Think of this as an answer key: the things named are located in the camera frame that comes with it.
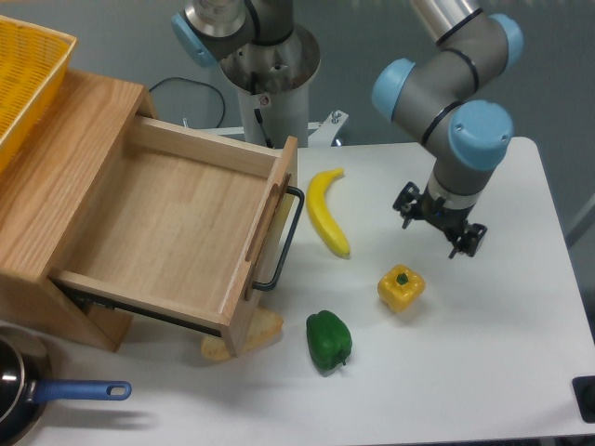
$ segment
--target wooden cabinet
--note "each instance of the wooden cabinet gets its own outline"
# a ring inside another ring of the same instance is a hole
[[[269,150],[155,117],[142,85],[67,73],[0,176],[1,319],[116,350],[124,308],[240,351],[297,141]]]

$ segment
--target gray floor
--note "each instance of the gray floor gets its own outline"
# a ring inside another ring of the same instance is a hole
[[[74,68],[145,85],[184,76],[219,87],[228,104],[224,126],[240,125],[237,99],[218,70],[195,66],[171,31],[171,16],[184,0],[124,2],[51,0],[0,3],[0,14],[76,35]],[[517,20],[525,35],[521,61],[477,95],[502,104],[516,134],[533,139],[542,154],[562,228],[595,192],[591,148],[595,103],[595,2],[591,0],[484,0],[488,13]],[[311,85],[311,121],[333,109],[350,114],[348,144],[410,140],[373,108],[370,92],[384,67],[399,58],[423,61],[435,48],[404,0],[296,0],[296,20],[319,40],[323,65]],[[161,118],[193,127],[215,125],[221,108],[205,88],[167,85],[154,94]],[[595,230],[571,250],[588,314],[595,315],[591,253]]]

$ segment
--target green bell pepper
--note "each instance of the green bell pepper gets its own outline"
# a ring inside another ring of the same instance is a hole
[[[333,370],[351,354],[351,334],[335,313],[326,309],[306,320],[306,336],[312,361],[321,371]]]

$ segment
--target drawer handle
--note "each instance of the drawer handle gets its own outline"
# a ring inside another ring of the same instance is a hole
[[[285,239],[285,243],[283,245],[283,250],[281,251],[281,255],[279,256],[279,262],[277,263],[277,268],[275,268],[275,272],[272,275],[272,279],[270,282],[262,283],[262,282],[252,282],[252,288],[258,291],[270,291],[277,286],[277,282],[279,281],[279,277],[281,276],[281,270],[283,269],[283,265],[285,263],[285,259],[287,258],[287,253],[289,252],[289,246],[291,245],[291,241],[294,238],[294,234],[296,233],[296,228],[298,227],[299,216],[301,215],[301,210],[304,207],[304,192],[301,189],[294,188],[293,186],[287,186],[285,193],[293,195],[297,197],[297,208],[296,213],[294,214],[294,219],[291,222],[291,226],[289,227],[289,231],[287,232],[287,238]]]

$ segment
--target banana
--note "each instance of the banana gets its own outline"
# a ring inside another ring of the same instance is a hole
[[[319,172],[306,192],[306,209],[310,221],[326,246],[339,257],[350,256],[350,243],[326,206],[325,194],[331,183],[343,176],[343,168]]]

